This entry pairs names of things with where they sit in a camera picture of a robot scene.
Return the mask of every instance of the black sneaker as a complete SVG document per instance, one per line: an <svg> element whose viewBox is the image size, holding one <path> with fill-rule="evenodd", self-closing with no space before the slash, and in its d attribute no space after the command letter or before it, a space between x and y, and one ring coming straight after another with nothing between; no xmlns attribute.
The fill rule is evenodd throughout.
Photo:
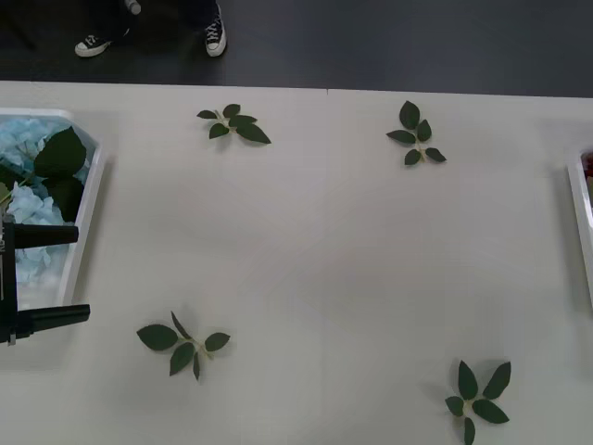
<svg viewBox="0 0 593 445"><path fill-rule="evenodd" d="M210 57L218 57L226 48L226 31L222 23L222 12L219 6L218 13L214 21L205 29L206 31L206 51Z"/></svg>
<svg viewBox="0 0 593 445"><path fill-rule="evenodd" d="M111 40L105 40L97 35L89 35L82 42L78 43L74 48L74 52L78 57L95 57L102 54L113 43Z"/></svg>

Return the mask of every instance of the leaf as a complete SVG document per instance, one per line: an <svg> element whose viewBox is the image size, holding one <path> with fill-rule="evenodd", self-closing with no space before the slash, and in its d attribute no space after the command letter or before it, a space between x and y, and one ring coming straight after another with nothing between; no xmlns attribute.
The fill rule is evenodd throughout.
<svg viewBox="0 0 593 445"><path fill-rule="evenodd" d="M474 413L491 424L499 425L509 422L509 417L490 400L476 400L472 408Z"/></svg>
<svg viewBox="0 0 593 445"><path fill-rule="evenodd" d="M14 173L8 167L4 165L0 165L0 183L4 184L8 190L12 190L15 186L15 183L22 183L25 180L19 174Z"/></svg>
<svg viewBox="0 0 593 445"><path fill-rule="evenodd" d="M270 138L253 123L237 127L236 131L237 134L243 136L248 141L260 142L262 144L271 144Z"/></svg>
<svg viewBox="0 0 593 445"><path fill-rule="evenodd" d="M177 343L177 334L170 327L162 324L151 324L138 332L138 337L151 350L167 350Z"/></svg>
<svg viewBox="0 0 593 445"><path fill-rule="evenodd" d="M432 159L434 162L445 162L447 158L445 158L440 151L436 148L426 148L426 156Z"/></svg>
<svg viewBox="0 0 593 445"><path fill-rule="evenodd" d="M54 199L67 223L76 221L78 208L81 205L84 186L74 178L48 178L43 181L49 196Z"/></svg>
<svg viewBox="0 0 593 445"><path fill-rule="evenodd" d="M395 130L394 132L388 133L387 136L398 141L400 144L405 144L407 146L416 143L416 136L405 130Z"/></svg>
<svg viewBox="0 0 593 445"><path fill-rule="evenodd" d="M497 368L482 394L487 399L497 399L509 382L511 382L511 362L506 362Z"/></svg>
<svg viewBox="0 0 593 445"><path fill-rule="evenodd" d="M459 387L460 394L465 401L470 401L478 395L478 382L476 382L475 375L464 361L460 363Z"/></svg>
<svg viewBox="0 0 593 445"><path fill-rule="evenodd" d="M42 178L69 177L84 165L86 148L72 127L54 134L33 162Z"/></svg>
<svg viewBox="0 0 593 445"><path fill-rule="evenodd" d="M248 125L249 123L254 123L257 122L258 120L256 118L252 118L251 116L242 116L242 115L237 115L237 116L232 116L231 119L229 120L229 127L241 127L243 125Z"/></svg>
<svg viewBox="0 0 593 445"><path fill-rule="evenodd" d="M169 376L176 375L187 366L192 361L195 353L196 348L194 347L194 343L183 343L177 348L170 358Z"/></svg>
<svg viewBox="0 0 593 445"><path fill-rule="evenodd" d="M217 137L224 136L229 133L229 129L226 128L221 123L215 123L210 128L210 139L215 139Z"/></svg>
<svg viewBox="0 0 593 445"><path fill-rule="evenodd" d="M423 155L416 148L410 150L404 159L406 165L417 164Z"/></svg>
<svg viewBox="0 0 593 445"><path fill-rule="evenodd" d="M209 109L205 109L204 111L200 111L197 114L198 118L202 119L217 119L216 113L214 111L210 111Z"/></svg>
<svg viewBox="0 0 593 445"><path fill-rule="evenodd" d="M177 330L179 331L179 333L183 336L183 338L186 338L188 340L192 339L192 336L190 336L187 331L185 330L185 328L182 326L181 323L179 323L179 320L177 320L177 317L175 316L175 314L173 313L173 311L170 312L170 316L173 319L173 324L175 324L175 327L177 328Z"/></svg>
<svg viewBox="0 0 593 445"><path fill-rule="evenodd" d="M224 345L229 342L230 338L231 336L223 334L222 332L217 332L206 339L204 346L208 352L214 352L215 350L223 348Z"/></svg>
<svg viewBox="0 0 593 445"><path fill-rule="evenodd" d="M224 111L222 112L222 115L225 118L230 119L232 116L236 116L237 114L239 114L239 111L241 111L241 106L240 105L231 104L231 105L227 105L224 108Z"/></svg>
<svg viewBox="0 0 593 445"><path fill-rule="evenodd" d="M463 443L465 445L473 445L475 439L475 425L473 420L469 417L465 418L465 433L463 434Z"/></svg>
<svg viewBox="0 0 593 445"><path fill-rule="evenodd" d="M420 121L420 110L410 101L406 101L399 111L399 121L408 130L414 130Z"/></svg>
<svg viewBox="0 0 593 445"><path fill-rule="evenodd" d="M445 400L445 403L453 415L463 416L463 399L461 397L449 397Z"/></svg>
<svg viewBox="0 0 593 445"><path fill-rule="evenodd" d="M200 378L200 358L197 356L197 352L194 354L194 376L196 380Z"/></svg>
<svg viewBox="0 0 593 445"><path fill-rule="evenodd" d="M428 139L432 137L433 130L430 128L428 121L424 120L420 122L420 125L418 125L416 133L418 134L418 140L420 142L426 142Z"/></svg>

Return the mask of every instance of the pant leg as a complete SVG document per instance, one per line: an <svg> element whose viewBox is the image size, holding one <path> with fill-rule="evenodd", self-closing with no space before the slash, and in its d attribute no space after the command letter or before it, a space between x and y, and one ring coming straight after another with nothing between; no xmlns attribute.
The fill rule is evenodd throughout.
<svg viewBox="0 0 593 445"><path fill-rule="evenodd" d="M132 25L133 14L123 0L87 0L96 33L107 40L119 39Z"/></svg>
<svg viewBox="0 0 593 445"><path fill-rule="evenodd" d="M216 0L179 0L179 14L192 31L202 32L218 13Z"/></svg>

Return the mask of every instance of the stem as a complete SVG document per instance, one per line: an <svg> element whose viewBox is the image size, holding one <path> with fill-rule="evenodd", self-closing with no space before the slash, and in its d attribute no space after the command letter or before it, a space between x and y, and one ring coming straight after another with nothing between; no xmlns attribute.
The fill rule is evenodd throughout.
<svg viewBox="0 0 593 445"><path fill-rule="evenodd" d="M206 348L204 347L204 345L202 343L200 343L199 341L195 341L193 338L187 339L187 341L190 341L191 343L194 343L194 345L196 345L196 347L205 355L207 356L210 360L212 360L212 355L206 350Z"/></svg>

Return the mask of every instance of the leaf sprig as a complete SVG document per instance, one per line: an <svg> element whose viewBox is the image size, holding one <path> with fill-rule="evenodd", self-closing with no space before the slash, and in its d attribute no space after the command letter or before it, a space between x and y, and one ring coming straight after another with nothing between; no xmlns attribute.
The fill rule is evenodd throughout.
<svg viewBox="0 0 593 445"><path fill-rule="evenodd" d="M453 396L445 400L448 410L456 417L464 417L468 405L472 406L473 412L491 424L506 424L509 417L492 401L500 397L511 381L511 362L503 363L490 378L486 389L482 392L482 399L478 396L478 382L475 379L472 369L461 361L458 387L461 397ZM472 445L475 439L475 425L469 417L464 419L465 433L463 443Z"/></svg>
<svg viewBox="0 0 593 445"><path fill-rule="evenodd" d="M229 133L237 133L248 141L271 144L270 138L255 124L258 120L251 116L239 114L240 111L240 105L231 104L222 111L222 115L217 110L205 109L200 111L197 117L217 121L210 127L210 139L216 139Z"/></svg>
<svg viewBox="0 0 593 445"><path fill-rule="evenodd" d="M422 148L421 143L427 142L433 136L433 130L427 120L420 121L420 110L410 101L406 101L399 111L399 121L407 128L406 130L395 130L388 133L391 139L399 142L403 146L415 145L410 150L404 160L406 165L415 165L419 161L425 162L426 157L434 162L445 162L447 158L436 148Z"/></svg>
<svg viewBox="0 0 593 445"><path fill-rule="evenodd" d="M26 178L0 167L0 205L12 198L14 183L23 186L34 176L45 178L42 184L59 207L65 222L74 222L81 205L84 186L73 175L82 168L86 148L72 127L54 134L43 150L32 158L33 173Z"/></svg>
<svg viewBox="0 0 593 445"><path fill-rule="evenodd" d="M198 352L201 352L209 359L212 359L212 352L224 348L231 339L231 336L222 332L217 332L206 338L204 343L201 343L188 334L173 312L171 312L170 315L173 319L173 324L182 335L182 338L179 338L174 330L163 324L151 324L143 327L137 332L138 337L151 350L156 351L168 350L181 341L181 344L175 348L175 351L170 358L169 375L178 374L193 359L194 377L198 380L200 377Z"/></svg>

